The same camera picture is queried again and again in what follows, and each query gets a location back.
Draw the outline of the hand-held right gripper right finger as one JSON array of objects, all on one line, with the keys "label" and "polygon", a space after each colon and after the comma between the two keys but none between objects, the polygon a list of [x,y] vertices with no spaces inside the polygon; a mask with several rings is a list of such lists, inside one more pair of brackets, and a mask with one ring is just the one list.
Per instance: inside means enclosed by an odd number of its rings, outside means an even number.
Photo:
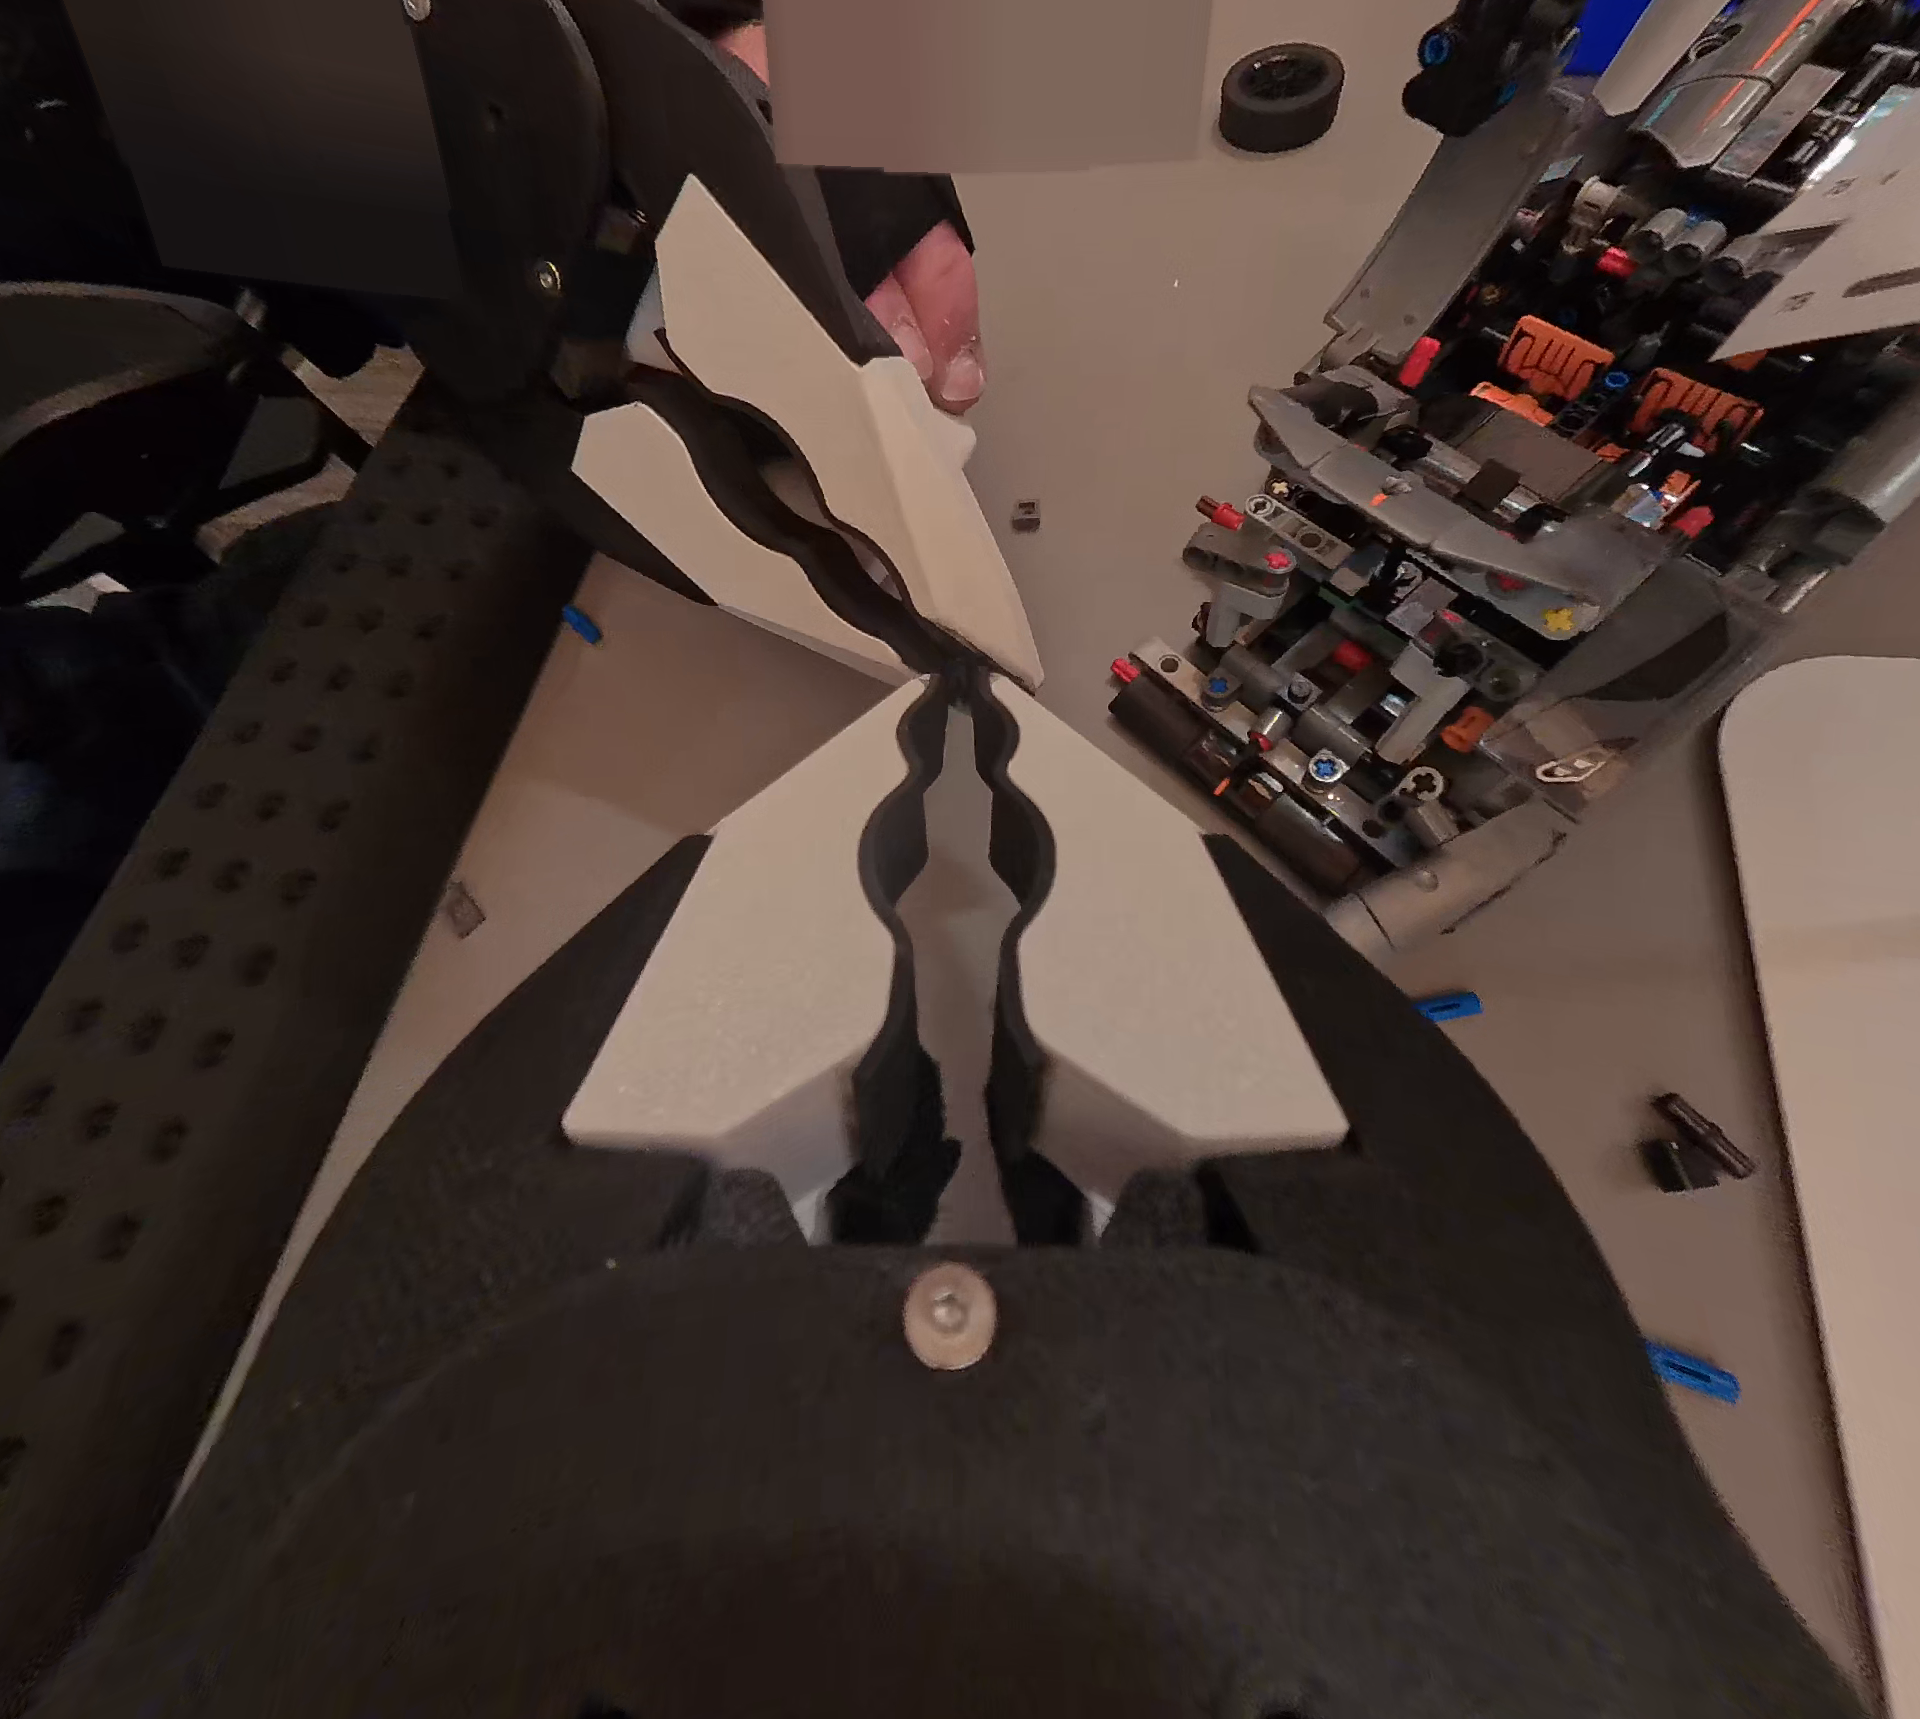
[{"label": "hand-held right gripper right finger", "polygon": [[1010,678],[975,682],[999,948],[986,1118],[1019,1244],[1084,1244],[1140,1174],[1334,1152],[1341,1106],[1202,830]]}]

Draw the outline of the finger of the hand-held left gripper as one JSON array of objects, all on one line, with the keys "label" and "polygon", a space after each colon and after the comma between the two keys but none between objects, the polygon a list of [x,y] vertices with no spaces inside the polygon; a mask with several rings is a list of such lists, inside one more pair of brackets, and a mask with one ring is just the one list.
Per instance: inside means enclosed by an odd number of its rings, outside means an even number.
[{"label": "finger of the hand-held left gripper", "polygon": [[594,412],[574,446],[574,478],[720,612],[877,680],[954,672],[885,466],[708,396]]},{"label": "finger of the hand-held left gripper", "polygon": [[902,356],[848,358],[697,176],[656,266],[681,364],[784,434],[828,516],[886,560],[919,618],[1041,686],[1034,630],[969,480],[973,430],[937,410]]}]

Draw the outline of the lego instruction booklet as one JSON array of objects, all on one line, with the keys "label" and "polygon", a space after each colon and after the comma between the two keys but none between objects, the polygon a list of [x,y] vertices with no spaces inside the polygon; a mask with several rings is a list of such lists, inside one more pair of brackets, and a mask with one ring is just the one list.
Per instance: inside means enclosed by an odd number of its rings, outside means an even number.
[{"label": "lego instruction booklet", "polygon": [[1731,364],[1782,346],[1813,348],[1918,322],[1917,158],[1887,170],[1835,232],[1767,292],[1715,352]]}]

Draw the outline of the small black lego connector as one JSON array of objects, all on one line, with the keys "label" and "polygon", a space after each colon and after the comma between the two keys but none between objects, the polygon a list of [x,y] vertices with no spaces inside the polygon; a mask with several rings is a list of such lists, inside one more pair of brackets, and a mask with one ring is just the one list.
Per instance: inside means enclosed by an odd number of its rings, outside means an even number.
[{"label": "small black lego connector", "polygon": [[1661,1128],[1643,1138],[1638,1154],[1647,1178],[1661,1192],[1688,1196],[1758,1174],[1758,1164],[1685,1096],[1658,1094],[1648,1110]]}]

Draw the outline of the black lego tyre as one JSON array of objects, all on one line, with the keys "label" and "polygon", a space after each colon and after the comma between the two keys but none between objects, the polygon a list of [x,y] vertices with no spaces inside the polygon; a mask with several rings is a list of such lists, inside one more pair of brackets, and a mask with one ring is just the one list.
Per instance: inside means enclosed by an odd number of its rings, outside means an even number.
[{"label": "black lego tyre", "polygon": [[1259,156],[1308,148],[1332,130],[1344,86],[1344,62],[1328,48],[1248,52],[1221,78],[1216,134],[1228,148]]}]

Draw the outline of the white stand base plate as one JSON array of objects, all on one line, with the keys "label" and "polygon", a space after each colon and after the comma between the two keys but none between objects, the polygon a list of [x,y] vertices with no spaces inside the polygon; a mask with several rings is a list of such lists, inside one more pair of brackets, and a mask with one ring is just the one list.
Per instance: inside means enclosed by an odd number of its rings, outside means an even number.
[{"label": "white stand base plate", "polygon": [[1718,772],[1885,1708],[1917,1716],[1917,660],[1758,678]]}]

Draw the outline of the black office chair base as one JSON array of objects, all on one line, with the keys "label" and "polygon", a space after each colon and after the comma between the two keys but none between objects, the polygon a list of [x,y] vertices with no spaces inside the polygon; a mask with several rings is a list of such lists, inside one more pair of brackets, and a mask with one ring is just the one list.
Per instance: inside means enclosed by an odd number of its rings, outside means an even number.
[{"label": "black office chair base", "polygon": [[194,296],[3,288],[3,602],[204,578],[204,528],[370,446],[253,316]]}]

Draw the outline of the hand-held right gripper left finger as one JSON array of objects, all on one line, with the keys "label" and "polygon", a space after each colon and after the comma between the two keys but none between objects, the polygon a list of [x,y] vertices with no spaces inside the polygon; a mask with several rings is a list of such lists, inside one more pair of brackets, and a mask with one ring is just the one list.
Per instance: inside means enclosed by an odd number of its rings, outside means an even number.
[{"label": "hand-held right gripper left finger", "polygon": [[958,1164],[900,898],[954,686],[914,678],[660,862],[676,888],[562,1118],[580,1148],[770,1176],[842,1244],[912,1246]]}]

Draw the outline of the grey black lego car model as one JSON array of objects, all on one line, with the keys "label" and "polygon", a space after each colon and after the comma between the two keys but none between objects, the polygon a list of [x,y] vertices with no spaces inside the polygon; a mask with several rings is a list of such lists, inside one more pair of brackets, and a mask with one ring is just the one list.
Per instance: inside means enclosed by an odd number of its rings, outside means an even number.
[{"label": "grey black lego car model", "polygon": [[1428,168],[1113,720],[1372,962],[1545,866],[1917,506],[1917,326],[1716,362],[1917,158],[1917,0],[1457,0]]}]

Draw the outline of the person's left hand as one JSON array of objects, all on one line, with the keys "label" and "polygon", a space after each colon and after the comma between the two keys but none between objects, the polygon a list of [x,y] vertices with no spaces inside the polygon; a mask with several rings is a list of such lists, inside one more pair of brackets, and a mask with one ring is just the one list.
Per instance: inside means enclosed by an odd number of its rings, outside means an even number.
[{"label": "person's left hand", "polygon": [[937,224],[900,258],[869,294],[869,310],[935,406],[973,412],[986,384],[979,276],[952,224]]}]

